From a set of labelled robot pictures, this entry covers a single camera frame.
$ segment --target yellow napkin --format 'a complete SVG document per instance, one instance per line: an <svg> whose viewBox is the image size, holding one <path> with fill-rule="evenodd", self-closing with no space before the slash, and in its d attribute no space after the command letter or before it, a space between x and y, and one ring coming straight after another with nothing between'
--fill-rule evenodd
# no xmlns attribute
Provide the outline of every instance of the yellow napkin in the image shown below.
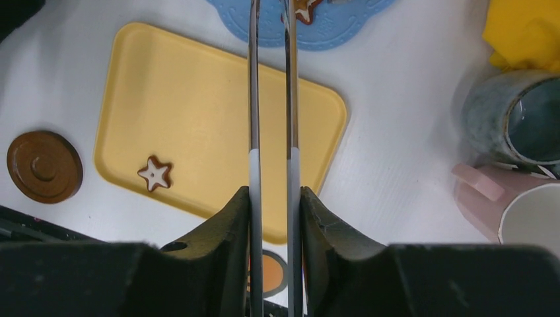
<svg viewBox="0 0 560 317"><path fill-rule="evenodd" d="M504 71L560 71L560 0L491 0L483 37Z"/></svg>

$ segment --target white table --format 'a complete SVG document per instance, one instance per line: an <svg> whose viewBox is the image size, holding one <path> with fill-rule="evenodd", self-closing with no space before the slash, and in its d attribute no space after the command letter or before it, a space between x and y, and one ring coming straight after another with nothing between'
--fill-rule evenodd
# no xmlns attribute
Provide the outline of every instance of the white table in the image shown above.
<svg viewBox="0 0 560 317"><path fill-rule="evenodd" d="M300 52L300 76L333 87L350 115L320 198L370 238L486 241L455 206L449 173L474 158L460 106L495 72L481 39L486 10L487 0L397 0L343 46ZM131 21L246 55L205 0L47 0L0 44L0 153L25 131L50 129L80 153L84 181L71 199L43 205L0 164L0 204L102 240L162 246L203 219L109 184L92 161L112 40ZM283 49L260 57L283 67ZM286 256L283 246L265 248ZM271 300L285 304L285 292Z"/></svg>

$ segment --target pink mug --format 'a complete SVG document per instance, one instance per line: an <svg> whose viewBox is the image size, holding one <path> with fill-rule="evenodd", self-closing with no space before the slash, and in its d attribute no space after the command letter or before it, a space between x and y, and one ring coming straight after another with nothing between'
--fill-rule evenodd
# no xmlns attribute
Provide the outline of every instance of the pink mug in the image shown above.
<svg viewBox="0 0 560 317"><path fill-rule="evenodd" d="M560 256L560 182L494 166L457 164L456 202L490 241L533 244Z"/></svg>

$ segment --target yellow tray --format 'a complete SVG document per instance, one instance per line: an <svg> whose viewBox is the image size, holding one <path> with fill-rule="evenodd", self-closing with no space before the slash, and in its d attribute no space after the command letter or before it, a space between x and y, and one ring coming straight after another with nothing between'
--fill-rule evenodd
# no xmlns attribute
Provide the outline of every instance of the yellow tray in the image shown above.
<svg viewBox="0 0 560 317"><path fill-rule="evenodd" d="M263 238L286 228L285 74L260 65ZM334 91L300 80L303 186L318 192L346 124ZM248 67L244 58L141 23L117 34L94 162L107 181L202 217L248 184ZM137 171L150 155L173 163L169 189L150 193Z"/></svg>

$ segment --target brown round lid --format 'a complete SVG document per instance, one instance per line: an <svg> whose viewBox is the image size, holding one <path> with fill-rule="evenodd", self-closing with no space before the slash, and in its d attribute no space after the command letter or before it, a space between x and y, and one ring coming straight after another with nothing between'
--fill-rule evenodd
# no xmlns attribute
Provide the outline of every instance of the brown round lid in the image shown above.
<svg viewBox="0 0 560 317"><path fill-rule="evenodd" d="M40 203L72 197L83 178L82 162L62 136L33 131L17 137L8 149L8 171L19 190Z"/></svg>

